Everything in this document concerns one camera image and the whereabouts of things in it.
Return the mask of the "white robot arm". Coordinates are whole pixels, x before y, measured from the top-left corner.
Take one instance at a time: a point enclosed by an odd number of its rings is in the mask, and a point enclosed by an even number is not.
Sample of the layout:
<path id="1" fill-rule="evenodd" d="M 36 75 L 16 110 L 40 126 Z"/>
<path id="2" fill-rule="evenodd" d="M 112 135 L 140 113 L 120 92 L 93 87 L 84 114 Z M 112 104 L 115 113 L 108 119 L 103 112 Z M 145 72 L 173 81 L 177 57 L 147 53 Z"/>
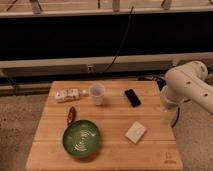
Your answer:
<path id="1" fill-rule="evenodd" d="M 213 86 L 205 82 L 208 69 L 201 61 L 191 61 L 169 69 L 160 91 L 164 106 L 162 123 L 170 124 L 185 99 L 194 101 L 213 115 Z"/>

